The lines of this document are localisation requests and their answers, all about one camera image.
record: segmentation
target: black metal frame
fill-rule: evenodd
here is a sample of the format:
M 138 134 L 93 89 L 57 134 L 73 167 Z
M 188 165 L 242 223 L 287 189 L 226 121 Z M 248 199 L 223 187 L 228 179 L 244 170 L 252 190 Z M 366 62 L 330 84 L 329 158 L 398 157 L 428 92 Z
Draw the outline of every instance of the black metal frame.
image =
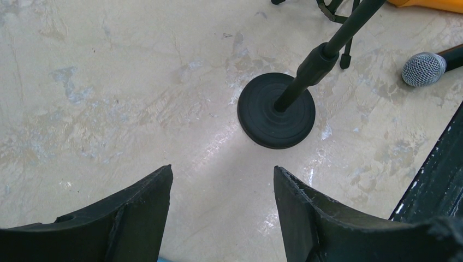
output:
M 430 217 L 463 218 L 463 103 L 460 104 L 390 216 L 418 223 Z

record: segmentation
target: worn black edge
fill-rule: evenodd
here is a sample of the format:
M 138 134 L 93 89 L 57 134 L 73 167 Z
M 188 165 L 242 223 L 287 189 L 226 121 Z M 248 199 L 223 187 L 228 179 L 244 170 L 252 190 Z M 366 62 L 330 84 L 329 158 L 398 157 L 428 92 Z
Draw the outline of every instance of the worn black edge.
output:
M 160 188 L 167 188 L 167 205 L 169 206 L 170 202 L 170 190 L 172 187 L 172 182 L 174 178 L 174 174 L 172 173 L 172 168 L 171 165 L 165 165 L 162 166 L 161 168 L 157 169 L 156 171 L 152 172 L 146 177 L 150 177 L 151 179 L 146 180 L 145 178 L 140 180 L 143 181 L 144 183 L 137 182 L 133 184 L 131 187 L 136 186 L 139 184 L 139 189 L 136 194 L 134 194 L 133 197 L 131 197 L 130 200 L 128 200 L 124 205 L 122 205 L 118 210 L 116 215 L 114 216 L 113 219 L 113 225 L 109 234 L 109 239 L 108 239 L 108 247 L 106 250 L 106 256 L 105 256 L 105 261 L 113 261 L 115 252 L 118 247 L 118 242 L 120 240 L 121 235 L 123 234 L 124 226 L 127 223 L 127 221 L 132 221 L 129 223 L 133 222 L 140 222 L 143 219 L 147 219 L 146 217 L 138 217 L 138 218 L 128 218 L 125 216 L 126 210 L 130 209 L 131 205 L 134 205 L 135 202 L 139 201 L 140 198 L 143 197 L 143 195 L 146 195 L 148 201 L 163 201 L 159 197 L 162 197 L 163 193 L 160 193 Z M 164 219 L 164 224 L 162 225 L 163 231 L 165 228 L 165 220 L 167 219 L 167 213 L 164 214 L 165 219 Z
M 278 208 L 278 216 L 280 219 L 280 226 L 281 226 L 281 233 L 283 236 L 283 243 L 284 243 L 284 249 L 287 255 L 288 261 L 293 259 L 293 256 L 297 256 L 297 254 L 292 253 L 292 248 L 294 248 L 297 245 L 302 245 L 306 247 L 307 253 L 304 254 L 306 261 L 315 261 L 311 260 L 315 257 L 318 256 L 318 250 L 319 250 L 319 240 L 318 240 L 318 232 L 317 232 L 317 227 L 315 225 L 315 210 L 313 209 L 312 205 L 310 204 L 310 199 L 308 196 L 305 194 L 304 190 L 300 188 L 299 184 L 297 182 L 300 182 L 303 184 L 300 180 L 298 180 L 293 174 L 291 174 L 288 170 L 285 168 L 282 168 L 280 166 L 275 166 L 274 167 L 274 192 L 275 192 L 275 201 L 277 204 Z M 298 203 L 284 203 L 280 201 L 280 196 L 288 194 L 292 195 L 294 199 L 297 199 Z M 284 208 L 282 207 L 291 207 L 291 206 L 296 206 L 296 205 L 302 205 L 304 206 L 304 209 L 306 210 L 306 215 L 307 219 L 306 223 L 296 223 L 296 224 L 287 224 L 285 223 L 285 219 L 282 220 L 283 217 L 288 218 L 288 215 L 285 213 L 282 213 Z M 299 222 L 303 221 L 303 217 L 292 217 L 291 220 Z M 292 229 L 298 229 L 299 234 L 294 234 L 292 232 Z M 311 246 L 310 243 L 307 243 L 304 241 L 304 239 L 311 240 Z
M 389 219 L 418 223 L 463 216 L 463 103 L 446 126 Z

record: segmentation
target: black metal pole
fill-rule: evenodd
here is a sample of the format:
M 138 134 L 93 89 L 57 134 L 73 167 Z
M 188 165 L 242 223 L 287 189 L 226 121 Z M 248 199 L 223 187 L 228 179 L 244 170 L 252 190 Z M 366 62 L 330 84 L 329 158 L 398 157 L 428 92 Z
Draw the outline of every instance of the black metal pole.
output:
M 298 68 L 296 78 L 275 102 L 275 110 L 285 112 L 309 86 L 318 84 L 334 67 L 339 50 L 380 9 L 386 0 L 363 0 L 328 43 L 313 49 Z

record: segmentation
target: microphone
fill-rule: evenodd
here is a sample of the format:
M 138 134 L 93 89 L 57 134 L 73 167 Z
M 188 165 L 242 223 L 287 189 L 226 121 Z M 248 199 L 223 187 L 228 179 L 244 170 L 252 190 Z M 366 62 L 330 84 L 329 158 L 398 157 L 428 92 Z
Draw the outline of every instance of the microphone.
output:
M 432 85 L 448 71 L 463 66 L 463 44 L 440 53 L 423 52 L 412 56 L 403 66 L 402 78 L 410 86 Z

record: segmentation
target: mesh microphone grille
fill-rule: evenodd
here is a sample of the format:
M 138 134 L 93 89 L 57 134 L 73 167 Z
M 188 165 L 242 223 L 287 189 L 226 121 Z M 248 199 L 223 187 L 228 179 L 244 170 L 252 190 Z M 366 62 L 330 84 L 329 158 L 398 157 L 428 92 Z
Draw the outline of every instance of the mesh microphone grille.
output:
M 435 53 L 418 53 L 402 69 L 405 83 L 419 87 L 434 84 L 446 71 L 446 60 Z

